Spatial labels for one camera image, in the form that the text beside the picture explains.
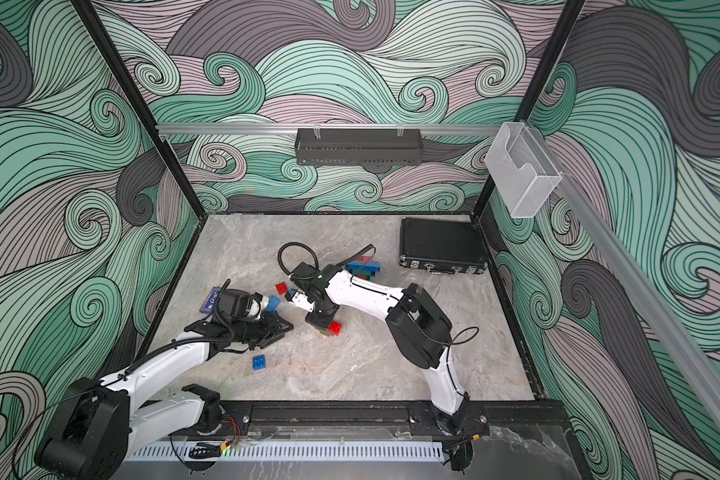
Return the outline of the green long lego brick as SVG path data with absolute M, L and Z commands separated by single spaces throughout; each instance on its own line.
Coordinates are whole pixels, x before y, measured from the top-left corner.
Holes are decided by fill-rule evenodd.
M 355 277 L 364 279 L 364 280 L 370 280 L 376 275 L 375 272 L 369 272 L 369 271 L 358 271 L 354 273 Z

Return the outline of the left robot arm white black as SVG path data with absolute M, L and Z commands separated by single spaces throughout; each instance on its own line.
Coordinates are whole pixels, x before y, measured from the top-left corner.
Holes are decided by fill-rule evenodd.
M 241 343 L 265 348 L 294 328 L 276 313 L 228 326 L 200 319 L 170 343 L 98 380 L 81 378 L 65 392 L 34 459 L 63 479 L 108 479 L 141 448 L 179 430 L 214 435 L 225 410 L 218 392 L 190 384 L 167 400 L 155 393 L 183 373 Z

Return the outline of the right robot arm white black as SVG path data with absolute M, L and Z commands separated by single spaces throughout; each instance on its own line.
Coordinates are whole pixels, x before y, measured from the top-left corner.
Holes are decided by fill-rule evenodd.
M 325 329 L 342 307 L 382 321 L 401 355 L 423 372 L 438 427 L 457 434 L 469 395 L 453 365 L 453 325 L 429 293 L 415 283 L 405 289 L 379 285 L 333 265 L 306 269 L 304 278 L 290 276 L 296 290 L 289 301 L 306 312 L 307 323 Z

